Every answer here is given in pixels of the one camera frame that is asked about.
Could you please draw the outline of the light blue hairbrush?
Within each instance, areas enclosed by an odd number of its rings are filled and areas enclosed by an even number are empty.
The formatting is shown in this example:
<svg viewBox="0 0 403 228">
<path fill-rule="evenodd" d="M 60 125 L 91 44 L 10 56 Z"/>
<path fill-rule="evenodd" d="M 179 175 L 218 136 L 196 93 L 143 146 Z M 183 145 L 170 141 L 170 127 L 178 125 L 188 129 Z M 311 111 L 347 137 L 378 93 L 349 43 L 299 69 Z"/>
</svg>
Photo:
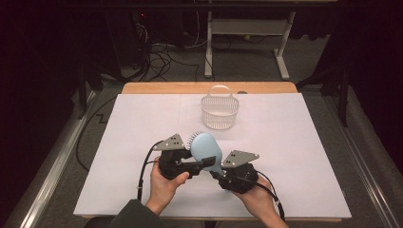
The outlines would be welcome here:
<svg viewBox="0 0 403 228">
<path fill-rule="evenodd" d="M 213 164 L 205 166 L 203 170 L 223 175 L 221 169 L 222 152 L 216 139 L 210 133 L 202 131 L 194 132 L 188 140 L 187 146 L 197 162 L 215 157 Z"/>
</svg>

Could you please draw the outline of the aluminium floor rail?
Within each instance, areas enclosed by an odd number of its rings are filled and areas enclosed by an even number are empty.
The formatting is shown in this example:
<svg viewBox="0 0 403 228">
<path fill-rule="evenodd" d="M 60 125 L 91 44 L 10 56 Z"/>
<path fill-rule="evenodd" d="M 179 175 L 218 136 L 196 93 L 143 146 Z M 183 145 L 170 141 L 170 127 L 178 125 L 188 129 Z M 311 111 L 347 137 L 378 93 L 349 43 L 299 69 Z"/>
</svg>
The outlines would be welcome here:
<svg viewBox="0 0 403 228">
<path fill-rule="evenodd" d="M 337 125 L 342 132 L 343 138 L 348 145 L 349 154 L 355 166 L 355 170 L 372 201 L 376 212 L 378 213 L 385 228 L 403 228 L 397 220 L 397 216 L 393 212 L 390 204 L 387 202 L 386 195 L 381 190 L 380 185 L 375 180 L 368 164 L 365 162 L 357 144 L 355 143 L 350 130 L 343 125 L 338 117 L 337 106 L 331 97 L 324 97 L 324 102 L 330 109 L 333 117 L 336 119 Z"/>
<path fill-rule="evenodd" d="M 85 96 L 87 107 L 82 118 L 79 118 L 80 106 L 77 104 L 74 107 L 48 156 L 3 228 L 35 228 L 37 226 L 63 175 L 72 150 L 87 121 L 88 112 L 93 109 L 98 98 L 99 94 L 95 91 L 90 91 Z"/>
</svg>

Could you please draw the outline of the white metal desk frame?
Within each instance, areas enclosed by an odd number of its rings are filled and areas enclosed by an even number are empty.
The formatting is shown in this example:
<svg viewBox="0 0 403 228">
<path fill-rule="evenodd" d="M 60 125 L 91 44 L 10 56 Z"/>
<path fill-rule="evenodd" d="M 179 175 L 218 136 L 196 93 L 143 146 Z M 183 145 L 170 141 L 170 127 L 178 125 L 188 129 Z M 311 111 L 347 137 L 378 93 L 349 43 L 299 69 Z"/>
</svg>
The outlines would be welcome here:
<svg viewBox="0 0 403 228">
<path fill-rule="evenodd" d="M 207 13 L 207 38 L 204 60 L 204 76 L 213 76 L 213 50 L 212 38 L 214 34 L 220 35 L 258 35 L 280 36 L 281 44 L 273 50 L 278 70 L 283 81 L 289 81 L 290 75 L 283 59 L 289 34 L 294 24 L 296 13 L 288 13 L 287 19 L 216 19 L 213 12 Z"/>
</svg>

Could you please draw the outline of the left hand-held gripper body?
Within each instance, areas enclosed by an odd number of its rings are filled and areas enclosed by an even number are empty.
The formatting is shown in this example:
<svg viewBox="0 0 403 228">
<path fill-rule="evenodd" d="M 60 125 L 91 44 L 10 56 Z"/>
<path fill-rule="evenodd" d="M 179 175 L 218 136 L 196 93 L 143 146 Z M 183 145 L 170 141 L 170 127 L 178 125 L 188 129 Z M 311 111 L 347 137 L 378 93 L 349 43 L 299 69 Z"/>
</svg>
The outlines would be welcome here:
<svg viewBox="0 0 403 228">
<path fill-rule="evenodd" d="M 177 178 L 183 172 L 189 173 L 189 178 L 198 176 L 204 168 L 203 161 L 187 161 L 192 158 L 191 152 L 185 147 L 182 137 L 174 134 L 153 146 L 154 151 L 160 151 L 159 169 L 168 180 Z"/>
</svg>

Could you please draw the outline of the person's left hand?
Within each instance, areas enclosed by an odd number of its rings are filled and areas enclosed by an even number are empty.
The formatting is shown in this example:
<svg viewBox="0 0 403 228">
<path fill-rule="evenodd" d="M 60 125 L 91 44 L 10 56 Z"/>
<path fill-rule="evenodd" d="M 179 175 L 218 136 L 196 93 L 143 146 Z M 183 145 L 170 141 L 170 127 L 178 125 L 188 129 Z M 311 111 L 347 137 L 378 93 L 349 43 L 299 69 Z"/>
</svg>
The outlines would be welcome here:
<svg viewBox="0 0 403 228">
<path fill-rule="evenodd" d="M 174 198 L 177 189 L 189 178 L 188 172 L 183 172 L 173 180 L 162 176 L 159 166 L 160 158 L 154 160 L 150 173 L 150 195 L 145 206 L 159 216 Z"/>
</svg>

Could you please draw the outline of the white table cover sheet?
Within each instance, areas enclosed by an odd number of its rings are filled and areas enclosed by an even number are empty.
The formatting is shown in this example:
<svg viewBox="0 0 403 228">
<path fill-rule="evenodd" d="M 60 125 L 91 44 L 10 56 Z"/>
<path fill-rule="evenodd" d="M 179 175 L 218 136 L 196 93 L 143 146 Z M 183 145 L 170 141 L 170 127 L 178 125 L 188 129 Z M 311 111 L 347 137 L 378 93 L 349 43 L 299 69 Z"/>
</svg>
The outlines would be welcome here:
<svg viewBox="0 0 403 228">
<path fill-rule="evenodd" d="M 123 94 L 115 102 L 86 182 L 77 216 L 114 216 L 149 191 L 137 189 L 149 179 L 144 158 L 151 146 L 174 134 L 188 140 L 203 131 L 201 95 Z M 274 184 L 288 219 L 347 219 L 351 212 L 299 93 L 241 94 L 235 125 L 214 132 L 222 153 L 259 154 L 255 168 Z M 241 201 L 221 189 L 207 172 L 182 185 L 163 211 L 166 218 L 247 219 Z"/>
</svg>

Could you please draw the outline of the person's right hand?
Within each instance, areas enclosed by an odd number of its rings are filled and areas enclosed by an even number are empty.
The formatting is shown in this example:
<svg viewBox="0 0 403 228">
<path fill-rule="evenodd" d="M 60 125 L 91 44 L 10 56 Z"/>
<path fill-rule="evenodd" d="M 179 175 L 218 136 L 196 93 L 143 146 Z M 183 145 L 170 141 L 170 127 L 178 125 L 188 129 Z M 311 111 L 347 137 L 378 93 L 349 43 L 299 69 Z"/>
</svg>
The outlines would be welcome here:
<svg viewBox="0 0 403 228">
<path fill-rule="evenodd" d="M 242 201 L 252 216 L 261 221 L 271 221 L 278 216 L 272 196 L 265 190 L 265 188 L 271 189 L 271 185 L 262 177 L 259 177 L 258 184 L 244 194 L 234 193 L 234 195 Z"/>
</svg>

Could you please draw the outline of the dark equipment with red light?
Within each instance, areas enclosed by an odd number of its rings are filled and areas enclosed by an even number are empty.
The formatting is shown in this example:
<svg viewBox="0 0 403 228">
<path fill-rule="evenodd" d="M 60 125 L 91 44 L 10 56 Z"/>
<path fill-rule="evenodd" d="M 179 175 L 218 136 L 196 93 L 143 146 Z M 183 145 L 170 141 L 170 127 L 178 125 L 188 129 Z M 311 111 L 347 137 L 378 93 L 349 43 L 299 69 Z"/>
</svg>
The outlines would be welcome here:
<svg viewBox="0 0 403 228">
<path fill-rule="evenodd" d="M 148 30 L 138 11 L 115 11 L 106 14 L 114 50 L 121 67 L 144 66 L 148 50 Z"/>
</svg>

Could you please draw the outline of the black metal stand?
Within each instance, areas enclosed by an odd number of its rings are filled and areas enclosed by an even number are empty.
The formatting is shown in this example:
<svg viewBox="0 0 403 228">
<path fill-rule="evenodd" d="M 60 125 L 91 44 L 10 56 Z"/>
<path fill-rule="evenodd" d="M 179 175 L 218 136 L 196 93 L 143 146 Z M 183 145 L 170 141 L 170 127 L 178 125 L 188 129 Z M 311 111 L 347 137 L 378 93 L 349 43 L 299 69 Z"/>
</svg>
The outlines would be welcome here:
<svg viewBox="0 0 403 228">
<path fill-rule="evenodd" d="M 312 76 L 296 83 L 297 89 L 307 85 L 321 84 L 320 93 L 323 96 L 338 95 L 337 116 L 344 127 L 347 127 L 347 104 L 349 72 L 344 65 L 329 66 Z"/>
<path fill-rule="evenodd" d="M 101 71 L 98 65 L 88 60 L 82 60 L 77 68 L 78 77 L 78 94 L 79 94 L 79 116 L 82 120 L 87 110 L 86 85 L 89 85 L 92 90 L 102 91 L 104 84 L 101 80 Z"/>
</svg>

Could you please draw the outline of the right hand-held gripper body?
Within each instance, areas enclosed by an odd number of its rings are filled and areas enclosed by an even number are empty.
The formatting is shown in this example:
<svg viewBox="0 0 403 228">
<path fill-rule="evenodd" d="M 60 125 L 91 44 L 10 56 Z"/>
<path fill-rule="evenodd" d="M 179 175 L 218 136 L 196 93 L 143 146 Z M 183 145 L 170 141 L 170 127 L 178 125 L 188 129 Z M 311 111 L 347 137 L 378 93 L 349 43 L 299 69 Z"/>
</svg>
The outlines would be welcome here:
<svg viewBox="0 0 403 228">
<path fill-rule="evenodd" d="M 219 182 L 222 189 L 244 194 L 251 190 L 259 179 L 257 170 L 252 161 L 257 160 L 259 154 L 233 150 L 221 163 L 225 176 L 224 182 Z"/>
</svg>

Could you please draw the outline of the white plastic slatted basket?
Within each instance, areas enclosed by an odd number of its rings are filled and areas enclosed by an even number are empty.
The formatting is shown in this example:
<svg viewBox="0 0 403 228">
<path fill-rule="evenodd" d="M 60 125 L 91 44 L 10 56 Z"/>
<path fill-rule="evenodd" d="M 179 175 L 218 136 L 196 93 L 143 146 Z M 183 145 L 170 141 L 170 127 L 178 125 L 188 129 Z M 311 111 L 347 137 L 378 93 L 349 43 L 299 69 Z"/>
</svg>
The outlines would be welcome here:
<svg viewBox="0 0 403 228">
<path fill-rule="evenodd" d="M 214 130 L 231 128 L 240 108 L 239 100 L 226 85 L 213 85 L 201 98 L 201 119 L 206 127 Z"/>
</svg>

